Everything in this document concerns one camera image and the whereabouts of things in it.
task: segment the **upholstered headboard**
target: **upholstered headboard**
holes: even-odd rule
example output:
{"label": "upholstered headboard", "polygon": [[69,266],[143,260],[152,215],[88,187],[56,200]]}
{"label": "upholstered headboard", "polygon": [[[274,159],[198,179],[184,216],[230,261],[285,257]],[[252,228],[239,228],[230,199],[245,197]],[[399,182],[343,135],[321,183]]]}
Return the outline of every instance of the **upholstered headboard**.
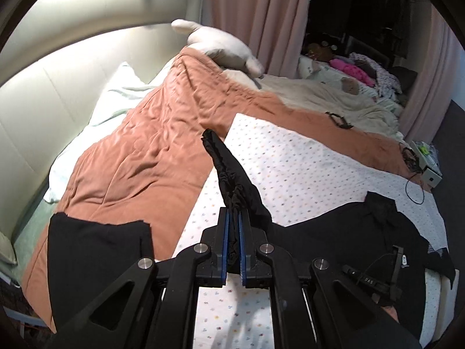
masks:
{"label": "upholstered headboard", "polygon": [[38,0],[0,53],[0,251],[102,88],[127,61],[148,83],[202,0]]}

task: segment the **gray carpet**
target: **gray carpet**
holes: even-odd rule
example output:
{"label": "gray carpet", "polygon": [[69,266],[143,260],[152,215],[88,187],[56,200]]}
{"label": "gray carpet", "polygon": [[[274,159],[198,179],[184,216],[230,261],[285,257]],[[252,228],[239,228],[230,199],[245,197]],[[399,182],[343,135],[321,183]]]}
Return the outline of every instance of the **gray carpet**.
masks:
{"label": "gray carpet", "polygon": [[460,271],[457,316],[465,305],[465,111],[455,102],[450,104],[433,144],[443,173],[433,195],[446,225],[450,256]]}

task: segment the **pink plush toy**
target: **pink plush toy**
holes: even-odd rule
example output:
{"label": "pink plush toy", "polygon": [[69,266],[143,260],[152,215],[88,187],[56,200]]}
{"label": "pink plush toy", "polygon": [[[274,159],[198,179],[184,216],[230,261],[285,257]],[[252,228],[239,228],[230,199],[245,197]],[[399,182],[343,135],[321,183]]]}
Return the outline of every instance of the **pink plush toy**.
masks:
{"label": "pink plush toy", "polygon": [[329,64],[331,67],[336,68],[339,71],[343,71],[345,74],[356,78],[372,88],[375,86],[374,80],[356,65],[347,64],[340,59],[332,59],[329,61]]}

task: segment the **black cable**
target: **black cable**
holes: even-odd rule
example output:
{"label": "black cable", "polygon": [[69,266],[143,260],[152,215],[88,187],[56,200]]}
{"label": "black cable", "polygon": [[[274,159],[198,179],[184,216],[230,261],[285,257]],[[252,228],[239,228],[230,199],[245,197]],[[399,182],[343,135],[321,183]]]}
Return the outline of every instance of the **black cable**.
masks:
{"label": "black cable", "polygon": [[421,187],[421,191],[423,192],[423,199],[421,200],[421,202],[417,202],[415,200],[413,200],[409,195],[408,195],[408,192],[407,192],[407,185],[408,183],[412,180],[413,177],[415,177],[417,174],[419,173],[415,173],[412,177],[410,177],[407,182],[405,183],[405,194],[407,194],[408,196],[408,199],[410,199],[413,203],[415,203],[416,205],[422,205],[423,202],[425,202],[425,190],[423,189],[423,184],[420,182],[420,187]]}
{"label": "black cable", "polygon": [[375,261],[373,261],[370,265],[368,265],[368,268],[366,268],[361,274],[360,274],[360,277],[357,279],[357,281],[355,282],[356,285],[359,284],[360,280],[363,278],[363,276],[366,275],[367,271],[370,270],[370,268],[376,264],[379,260],[381,260],[384,256],[394,256],[394,253],[384,253],[383,255],[381,255],[380,257],[378,257]]}
{"label": "black cable", "polygon": [[402,148],[401,153],[402,153],[402,157],[404,158],[404,162],[407,165],[407,168],[409,169],[410,172],[413,172],[413,175],[407,180],[405,184],[405,194],[407,195],[408,199],[410,199],[416,205],[422,205],[423,202],[425,202],[425,190],[423,189],[423,184],[421,182],[420,182],[420,187],[421,187],[421,191],[423,192],[423,199],[421,200],[421,202],[414,201],[411,198],[411,196],[408,195],[408,191],[407,191],[408,183],[412,180],[412,178],[415,177],[416,175],[420,175],[423,172],[423,170],[420,168],[418,156],[409,147]]}

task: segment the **orange comforter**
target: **orange comforter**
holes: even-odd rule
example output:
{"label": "orange comforter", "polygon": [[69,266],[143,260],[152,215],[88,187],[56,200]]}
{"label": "orange comforter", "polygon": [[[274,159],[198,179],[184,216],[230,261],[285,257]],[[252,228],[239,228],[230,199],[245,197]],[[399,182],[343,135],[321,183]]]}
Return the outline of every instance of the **orange comforter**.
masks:
{"label": "orange comforter", "polygon": [[[147,94],[115,132],[80,157],[58,211],[108,224],[143,220],[150,224],[156,258],[171,257],[212,169],[201,135],[211,128],[225,138],[236,113],[314,138],[366,166],[410,176],[397,142],[340,129],[325,114],[287,108],[274,94],[229,80],[206,55],[184,48],[164,84]],[[48,227],[22,288],[32,308],[54,329],[47,233]]]}

